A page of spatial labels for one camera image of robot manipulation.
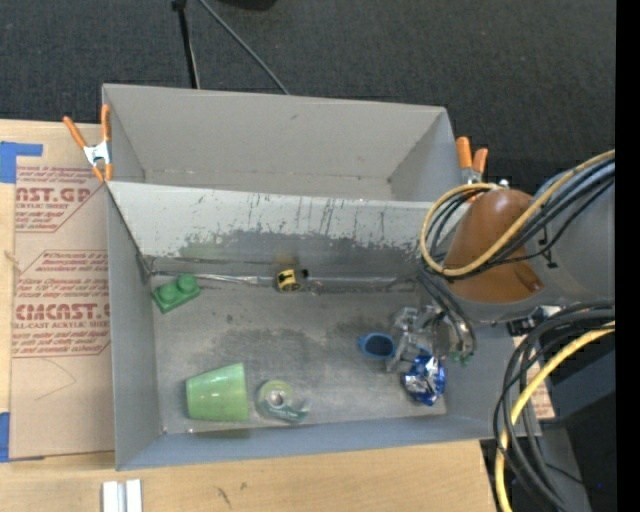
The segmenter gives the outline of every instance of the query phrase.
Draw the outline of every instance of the gray carpet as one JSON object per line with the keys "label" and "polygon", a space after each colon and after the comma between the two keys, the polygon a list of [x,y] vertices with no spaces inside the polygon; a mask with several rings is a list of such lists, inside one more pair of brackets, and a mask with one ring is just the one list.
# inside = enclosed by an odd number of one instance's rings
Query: gray carpet
{"label": "gray carpet", "polygon": [[[615,0],[242,4],[209,5],[291,94],[445,106],[514,187],[615,145]],[[281,94],[197,0],[186,13],[203,89]],[[2,0],[0,30],[3,118],[95,122],[104,82],[190,87],[170,0]]]}

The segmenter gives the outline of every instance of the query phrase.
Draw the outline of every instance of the blue tape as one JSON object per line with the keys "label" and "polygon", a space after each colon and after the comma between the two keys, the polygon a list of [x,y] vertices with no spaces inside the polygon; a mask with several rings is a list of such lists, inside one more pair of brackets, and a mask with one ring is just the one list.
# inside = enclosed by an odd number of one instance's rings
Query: blue tape
{"label": "blue tape", "polygon": [[0,462],[9,462],[9,413],[0,413]]}
{"label": "blue tape", "polygon": [[42,156],[42,144],[0,142],[0,183],[16,182],[18,156]]}

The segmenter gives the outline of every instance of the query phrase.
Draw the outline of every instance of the bin floor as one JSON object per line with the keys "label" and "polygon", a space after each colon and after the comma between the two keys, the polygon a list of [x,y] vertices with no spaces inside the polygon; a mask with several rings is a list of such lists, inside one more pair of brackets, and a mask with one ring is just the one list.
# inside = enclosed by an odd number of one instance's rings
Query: bin floor
{"label": "bin floor", "polygon": [[[288,382],[309,402],[304,424],[444,414],[444,397],[432,407],[415,402],[401,374],[387,373],[384,362],[357,345],[364,334],[388,332],[393,315],[417,301],[406,286],[316,295],[209,281],[177,309],[162,314],[154,305],[162,426],[173,434],[284,425],[263,418],[254,405],[258,388],[271,379]],[[239,362],[250,398],[248,424],[190,419],[185,380]]]}

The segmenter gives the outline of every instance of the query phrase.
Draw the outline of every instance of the blue cup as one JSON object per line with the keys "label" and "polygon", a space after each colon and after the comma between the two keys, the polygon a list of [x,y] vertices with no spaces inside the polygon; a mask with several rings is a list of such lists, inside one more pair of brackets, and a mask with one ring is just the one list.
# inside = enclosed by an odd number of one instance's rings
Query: blue cup
{"label": "blue cup", "polygon": [[372,332],[358,338],[360,350],[374,359],[389,359],[396,354],[396,344],[388,334]]}

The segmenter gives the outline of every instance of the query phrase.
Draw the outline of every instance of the yellow cable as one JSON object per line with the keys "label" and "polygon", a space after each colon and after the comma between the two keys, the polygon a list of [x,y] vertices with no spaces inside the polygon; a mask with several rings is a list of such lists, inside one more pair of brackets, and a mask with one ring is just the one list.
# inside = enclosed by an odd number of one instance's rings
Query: yellow cable
{"label": "yellow cable", "polygon": [[498,252],[506,243],[513,237],[518,230],[524,225],[524,223],[529,220],[531,216],[536,212],[536,210],[544,204],[551,195],[558,190],[562,185],[564,185],[567,181],[573,178],[576,174],[582,172],[584,169],[591,167],[592,165],[597,164],[598,162],[605,160],[609,157],[615,155],[615,149],[611,151],[607,151],[606,153],[602,153],[598,156],[587,160],[586,162],[574,167],[572,170],[566,172],[562,177],[556,180],[545,192],[538,197],[530,206],[527,208],[520,217],[511,225],[511,227],[504,232],[504,234],[489,248],[485,251],[484,254],[476,258],[471,263],[465,265],[464,267],[456,268],[456,269],[446,269],[441,265],[438,265],[435,260],[429,254],[427,250],[427,232],[429,230],[429,225],[431,223],[431,218],[435,214],[435,212],[440,208],[440,206],[447,201],[450,197],[459,194],[461,192],[465,192],[467,190],[493,190],[498,188],[498,185],[489,184],[489,183],[475,183],[470,185],[462,185],[460,187],[456,187],[453,190],[450,190],[445,195],[443,195],[435,204],[431,207],[427,216],[424,219],[422,224],[422,231],[420,232],[420,252],[422,253],[422,257],[424,258],[427,265],[429,265],[433,270],[442,274],[444,276],[456,277],[462,276],[464,274],[468,274],[473,270],[477,269],[483,263],[486,263],[491,256],[493,256],[496,252]]}
{"label": "yellow cable", "polygon": [[[515,424],[518,421],[520,413],[531,398],[531,395],[533,395],[536,388],[542,383],[544,379],[549,376],[549,374],[551,374],[551,372],[553,372],[553,370],[558,367],[558,365],[560,365],[560,363],[565,361],[568,357],[573,355],[585,345],[597,340],[598,338],[601,338],[605,334],[614,332],[615,325],[615,321],[609,322],[601,329],[596,329],[580,336],[576,340],[566,345],[562,350],[560,350],[560,352],[558,352],[552,359],[550,359],[549,362],[538,373],[536,373],[535,377],[531,380],[531,382],[518,397],[518,400],[514,404],[513,409],[511,409],[511,423]],[[509,446],[509,437],[506,428],[503,428],[502,432],[500,433],[500,443],[505,450]],[[498,503],[500,504],[500,508],[503,510],[503,512],[513,512],[511,509],[511,505],[509,504],[509,498],[507,497],[507,490],[504,484],[504,454],[500,450],[496,452],[494,474],[496,478],[496,494],[498,496]]]}

